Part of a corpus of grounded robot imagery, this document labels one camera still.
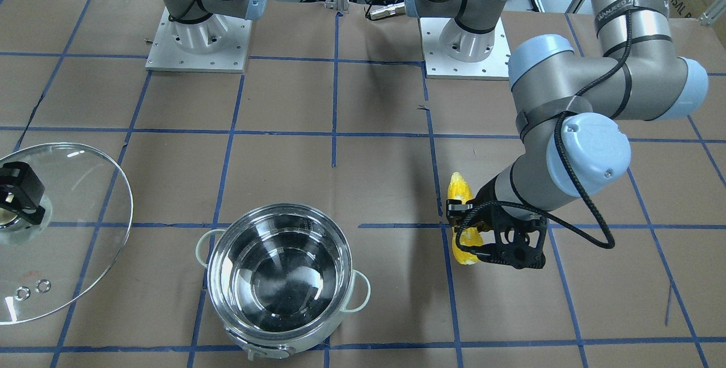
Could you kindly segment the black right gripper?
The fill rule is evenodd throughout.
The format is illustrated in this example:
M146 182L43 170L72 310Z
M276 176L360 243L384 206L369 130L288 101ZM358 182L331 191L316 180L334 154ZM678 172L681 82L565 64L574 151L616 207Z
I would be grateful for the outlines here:
M41 206L45 187L26 162L5 162L1 169L2 227L24 221L39 225L46 209Z

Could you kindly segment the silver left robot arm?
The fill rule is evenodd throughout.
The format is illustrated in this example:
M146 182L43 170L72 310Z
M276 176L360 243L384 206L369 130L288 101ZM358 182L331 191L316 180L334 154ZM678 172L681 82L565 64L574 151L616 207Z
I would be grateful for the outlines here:
M667 0L591 1L602 56L578 56L568 39L548 34L508 58L525 151L477 195L452 175L445 214L460 264L543 268L548 221L612 248L591 197L630 165L617 121L677 119L703 104L708 74L676 55Z

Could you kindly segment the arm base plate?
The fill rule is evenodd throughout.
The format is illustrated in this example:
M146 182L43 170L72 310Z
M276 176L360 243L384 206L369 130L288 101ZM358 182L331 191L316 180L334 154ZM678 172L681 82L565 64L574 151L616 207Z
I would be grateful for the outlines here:
M419 25L428 78L508 80L510 47L501 19L481 35L452 18L420 18Z
M234 73L246 70L252 21L213 14L200 24L169 20L164 10L145 68L180 73Z

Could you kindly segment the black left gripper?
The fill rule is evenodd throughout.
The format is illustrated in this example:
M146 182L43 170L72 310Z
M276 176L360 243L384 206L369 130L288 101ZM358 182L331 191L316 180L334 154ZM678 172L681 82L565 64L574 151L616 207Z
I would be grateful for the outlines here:
M458 233L459 264L501 264L521 268L543 268L543 246L547 220L535 215L521 220L506 212L506 207L491 205L474 214L475 205L456 198L446 200L445 217L451 227L476 227L493 231L495 242L485 242L480 232Z

